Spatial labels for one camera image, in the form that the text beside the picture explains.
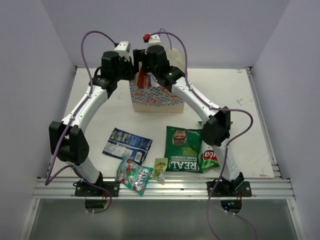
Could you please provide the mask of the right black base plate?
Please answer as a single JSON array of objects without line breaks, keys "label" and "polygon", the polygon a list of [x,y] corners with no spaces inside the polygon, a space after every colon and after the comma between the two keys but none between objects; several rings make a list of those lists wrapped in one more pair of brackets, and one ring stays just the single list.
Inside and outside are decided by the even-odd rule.
[{"label": "right black base plate", "polygon": [[208,195],[213,190],[212,197],[251,197],[252,190],[249,181],[244,180],[232,180],[227,181],[222,178],[221,181],[217,181],[217,179],[206,182],[206,190]]}]

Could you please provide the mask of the blue snack packet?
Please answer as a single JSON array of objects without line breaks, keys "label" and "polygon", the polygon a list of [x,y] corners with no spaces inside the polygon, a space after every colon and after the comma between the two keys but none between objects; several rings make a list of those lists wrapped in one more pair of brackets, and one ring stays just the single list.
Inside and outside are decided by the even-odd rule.
[{"label": "blue snack packet", "polygon": [[148,155],[152,142],[152,139],[114,128],[102,153],[117,159],[130,159],[141,166]]}]

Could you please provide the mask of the checkered paper bag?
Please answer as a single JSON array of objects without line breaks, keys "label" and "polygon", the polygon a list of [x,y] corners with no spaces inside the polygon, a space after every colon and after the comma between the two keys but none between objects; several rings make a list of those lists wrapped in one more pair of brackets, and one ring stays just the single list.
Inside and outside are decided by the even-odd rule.
[{"label": "checkered paper bag", "polygon": [[[185,54],[183,50],[172,48],[169,34],[166,34],[170,48],[164,50],[169,63],[185,72]],[[129,82],[132,107],[135,112],[153,113],[183,113],[184,101],[177,95],[170,93],[166,88],[156,83],[155,77],[148,72],[151,80],[151,87],[138,89],[137,81],[140,69],[135,75],[134,80]]]}]

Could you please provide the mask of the aluminium mounting rail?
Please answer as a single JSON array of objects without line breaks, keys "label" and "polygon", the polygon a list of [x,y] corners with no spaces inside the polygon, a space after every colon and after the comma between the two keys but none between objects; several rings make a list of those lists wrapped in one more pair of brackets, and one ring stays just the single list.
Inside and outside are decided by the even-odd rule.
[{"label": "aluminium mounting rail", "polygon": [[[38,179],[32,197],[34,199],[74,199],[76,177],[57,177],[49,185]],[[139,195],[123,184],[119,185],[119,200],[206,200],[210,189],[208,178],[177,178],[168,177],[163,183],[150,180],[144,195]],[[281,178],[250,178],[248,184],[242,184],[234,198],[243,200],[292,200],[295,198],[289,179]]]}]

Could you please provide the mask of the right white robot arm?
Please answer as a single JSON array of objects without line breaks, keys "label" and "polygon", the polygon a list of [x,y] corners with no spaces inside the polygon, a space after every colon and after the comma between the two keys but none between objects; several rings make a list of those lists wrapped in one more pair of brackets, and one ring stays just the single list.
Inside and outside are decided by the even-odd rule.
[{"label": "right white robot arm", "polygon": [[133,66],[137,71],[142,67],[144,72],[151,73],[160,86],[180,97],[197,113],[204,123],[201,137],[207,145],[231,146],[231,109],[213,104],[187,83],[186,74],[170,64],[164,47],[153,45],[147,49],[134,49]]}]

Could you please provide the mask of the red Chuba chips bag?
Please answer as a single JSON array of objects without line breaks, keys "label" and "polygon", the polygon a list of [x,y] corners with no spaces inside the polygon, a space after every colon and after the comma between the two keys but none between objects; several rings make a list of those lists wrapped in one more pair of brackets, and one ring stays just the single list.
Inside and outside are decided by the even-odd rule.
[{"label": "red Chuba chips bag", "polygon": [[150,75],[144,72],[143,68],[141,67],[138,74],[137,88],[146,89],[146,88],[150,88],[151,86],[152,84],[151,84]]}]

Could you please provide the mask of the small yellow-green candy packet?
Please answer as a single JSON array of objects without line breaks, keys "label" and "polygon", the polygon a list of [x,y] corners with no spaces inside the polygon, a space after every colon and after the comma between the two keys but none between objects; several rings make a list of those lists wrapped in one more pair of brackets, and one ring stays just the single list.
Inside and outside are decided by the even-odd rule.
[{"label": "small yellow-green candy packet", "polygon": [[151,178],[155,181],[163,182],[165,180],[165,172],[168,166],[167,158],[156,158],[153,165]]}]

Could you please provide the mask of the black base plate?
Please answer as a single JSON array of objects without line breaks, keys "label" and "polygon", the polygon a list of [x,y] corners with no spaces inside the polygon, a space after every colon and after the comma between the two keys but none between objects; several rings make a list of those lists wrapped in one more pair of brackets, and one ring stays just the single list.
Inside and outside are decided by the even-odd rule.
[{"label": "black base plate", "polygon": [[77,181],[72,184],[75,187],[76,197],[118,197],[120,183],[117,181],[103,181],[99,185]]},{"label": "black base plate", "polygon": [[217,181],[217,179],[206,182],[206,190],[208,195],[213,190],[212,197],[251,197],[252,190],[249,181],[244,180],[232,180],[227,181],[222,178],[221,181]]}]

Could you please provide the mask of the green Real chips bag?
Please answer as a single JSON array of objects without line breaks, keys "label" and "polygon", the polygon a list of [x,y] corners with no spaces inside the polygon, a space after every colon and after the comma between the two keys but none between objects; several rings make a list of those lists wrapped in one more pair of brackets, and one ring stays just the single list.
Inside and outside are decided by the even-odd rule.
[{"label": "green Real chips bag", "polygon": [[202,137],[200,129],[167,126],[164,157],[169,172],[199,173]]}]

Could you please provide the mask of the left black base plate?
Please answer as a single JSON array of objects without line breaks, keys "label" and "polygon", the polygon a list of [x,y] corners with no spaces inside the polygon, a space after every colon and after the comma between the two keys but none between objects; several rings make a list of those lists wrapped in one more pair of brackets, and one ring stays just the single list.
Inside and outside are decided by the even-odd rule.
[{"label": "left black base plate", "polygon": [[99,185],[77,181],[72,184],[75,187],[76,197],[118,197],[120,183],[117,181],[103,181]]}]

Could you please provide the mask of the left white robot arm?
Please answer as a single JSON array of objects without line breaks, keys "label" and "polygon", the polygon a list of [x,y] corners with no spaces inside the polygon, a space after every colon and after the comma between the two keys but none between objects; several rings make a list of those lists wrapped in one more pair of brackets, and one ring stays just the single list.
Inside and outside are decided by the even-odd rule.
[{"label": "left white robot arm", "polygon": [[85,131],[98,109],[116,90],[120,80],[135,76],[132,59],[127,50],[106,51],[101,58],[100,74],[92,76],[89,87],[74,109],[61,121],[49,125],[52,162],[56,159],[68,163],[81,179],[88,182],[86,190],[92,196],[103,193],[101,173],[89,159],[90,147]]}]

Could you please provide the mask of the green Chuba cassava chips bag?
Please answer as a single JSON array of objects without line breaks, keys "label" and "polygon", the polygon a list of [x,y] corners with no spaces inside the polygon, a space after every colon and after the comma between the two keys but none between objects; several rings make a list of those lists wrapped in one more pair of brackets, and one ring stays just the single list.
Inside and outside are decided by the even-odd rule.
[{"label": "green Chuba cassava chips bag", "polygon": [[199,140],[199,151],[197,154],[197,172],[204,173],[205,171],[217,168],[220,163],[224,160],[225,146],[228,142],[228,138],[222,141],[220,146],[209,145],[204,142],[202,138],[202,133],[200,133]]}]

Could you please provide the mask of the Fox's candy packet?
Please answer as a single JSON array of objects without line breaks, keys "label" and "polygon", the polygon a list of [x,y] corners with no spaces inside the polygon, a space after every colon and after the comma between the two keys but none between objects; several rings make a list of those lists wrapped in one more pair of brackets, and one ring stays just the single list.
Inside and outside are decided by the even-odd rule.
[{"label": "Fox's candy packet", "polygon": [[115,180],[142,196],[152,172],[152,167],[138,165],[130,158],[123,157],[117,168]]}]

